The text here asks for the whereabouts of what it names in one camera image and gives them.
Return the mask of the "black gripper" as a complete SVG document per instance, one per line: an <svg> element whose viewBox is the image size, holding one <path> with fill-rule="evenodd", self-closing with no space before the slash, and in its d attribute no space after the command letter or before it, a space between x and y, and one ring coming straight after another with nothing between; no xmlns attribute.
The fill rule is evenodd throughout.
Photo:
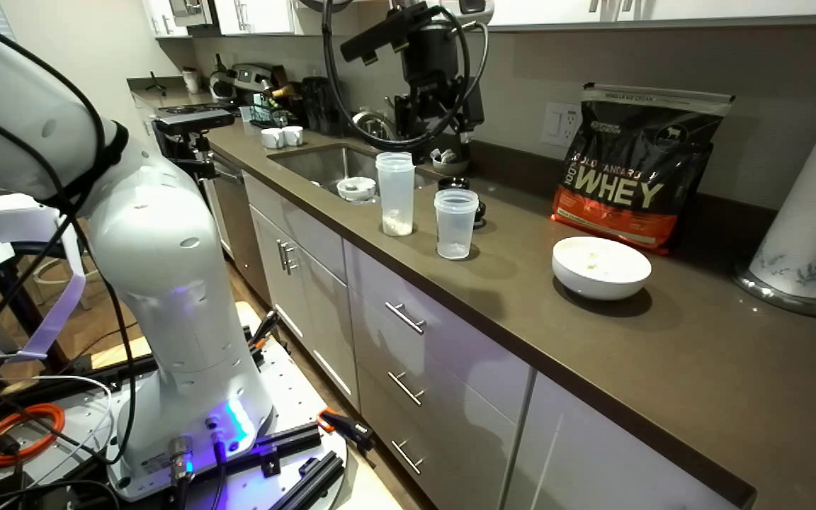
<svg viewBox="0 0 816 510"><path fill-rule="evenodd" d="M372 64L384 46L404 60L405 95L395 95L395 131L377 136L358 119L348 131L380 149L459 149L482 121L479 78L469 33L489 30L489 0L392 0L389 10L340 46L346 63Z"/></svg>

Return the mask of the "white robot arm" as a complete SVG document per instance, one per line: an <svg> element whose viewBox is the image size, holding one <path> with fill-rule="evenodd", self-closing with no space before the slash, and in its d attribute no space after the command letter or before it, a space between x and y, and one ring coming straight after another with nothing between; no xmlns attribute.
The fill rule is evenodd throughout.
<svg viewBox="0 0 816 510"><path fill-rule="evenodd" d="M89 221L92 254L157 357L120 411L115 491L142 500L242 455L273 415L273 394L198 187L3 33L0 189Z"/></svg>

